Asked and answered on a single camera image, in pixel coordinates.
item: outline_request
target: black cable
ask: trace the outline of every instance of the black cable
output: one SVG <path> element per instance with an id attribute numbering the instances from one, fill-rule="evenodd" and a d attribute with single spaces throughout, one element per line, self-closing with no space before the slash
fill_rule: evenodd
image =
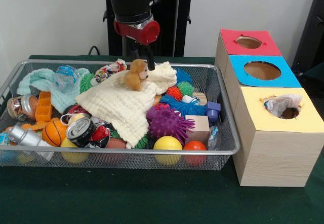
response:
<path id="1" fill-rule="evenodd" d="M 92 46 L 92 47 L 90 48 L 90 51 L 89 51 L 88 55 L 91 55 L 93 49 L 96 49 L 97 54 L 100 55 L 99 49 L 98 49 L 96 46 Z"/>

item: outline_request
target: purple spiky ball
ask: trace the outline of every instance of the purple spiky ball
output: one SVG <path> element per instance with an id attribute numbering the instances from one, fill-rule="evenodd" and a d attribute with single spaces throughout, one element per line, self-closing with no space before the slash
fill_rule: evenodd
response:
<path id="1" fill-rule="evenodd" d="M 188 138 L 187 131 L 194 128 L 194 120 L 186 120 L 179 116 L 180 112 L 165 108 L 156 110 L 152 107 L 147 112 L 147 118 L 150 120 L 149 132 L 153 138 L 161 138 L 163 136 L 173 136 L 184 145 Z"/>

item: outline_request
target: orange spiky ball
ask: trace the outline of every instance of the orange spiky ball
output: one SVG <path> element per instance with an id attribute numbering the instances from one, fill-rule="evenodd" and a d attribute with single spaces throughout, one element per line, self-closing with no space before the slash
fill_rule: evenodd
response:
<path id="1" fill-rule="evenodd" d="M 167 95 L 172 96 L 177 101 L 181 101 L 181 99 L 182 99 L 181 91 L 176 86 L 173 86 L 173 87 L 168 88 Z"/>

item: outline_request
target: green spiky ball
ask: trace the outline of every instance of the green spiky ball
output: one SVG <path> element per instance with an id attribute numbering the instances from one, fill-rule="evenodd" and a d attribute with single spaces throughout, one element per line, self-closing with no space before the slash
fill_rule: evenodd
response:
<path id="1" fill-rule="evenodd" d="M 144 135 L 143 138 L 140 139 L 140 141 L 135 146 L 135 149 L 144 149 L 148 143 L 148 137 L 147 135 Z"/>
<path id="2" fill-rule="evenodd" d="M 80 83 L 80 93 L 88 91 L 92 87 L 90 81 L 92 80 L 93 77 L 94 75 L 92 73 L 89 73 L 82 78 Z"/>
<path id="3" fill-rule="evenodd" d="M 115 139 L 122 139 L 115 129 L 110 131 L 110 136 Z"/>
<path id="4" fill-rule="evenodd" d="M 179 88 L 183 96 L 184 95 L 192 96 L 194 87 L 189 82 L 186 81 L 180 82 L 177 84 L 177 87 Z"/>

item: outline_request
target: wooden box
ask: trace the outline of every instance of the wooden box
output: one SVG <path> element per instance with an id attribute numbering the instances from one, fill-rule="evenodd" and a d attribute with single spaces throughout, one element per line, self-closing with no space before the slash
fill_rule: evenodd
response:
<path id="1" fill-rule="evenodd" d="M 215 65 L 225 76 L 228 55 L 281 56 L 267 31 L 221 29 L 218 36 Z"/>
<path id="2" fill-rule="evenodd" d="M 300 84 L 281 56 L 229 55 L 224 76 L 229 102 L 235 108 L 240 87 L 300 88 Z"/>
<path id="3" fill-rule="evenodd" d="M 272 115 L 262 101 L 284 94 L 303 97 L 293 119 Z M 304 89 L 241 87 L 234 117 L 241 139 L 233 156 L 240 185 L 305 186 L 324 145 L 324 122 Z"/>
<path id="4" fill-rule="evenodd" d="M 186 143 L 192 140 L 198 140 L 206 147 L 208 147 L 208 139 L 210 136 L 209 122 L 207 116 L 186 115 L 186 119 L 193 119 L 195 121 L 194 129 L 190 129 L 192 133 L 188 132 L 188 139 Z"/>
<path id="5" fill-rule="evenodd" d="M 266 31 L 221 30 L 220 68 L 241 139 L 233 156 L 242 186 L 304 186 L 324 145 L 324 122 Z M 264 98 L 299 94 L 299 115 L 281 119 Z"/>

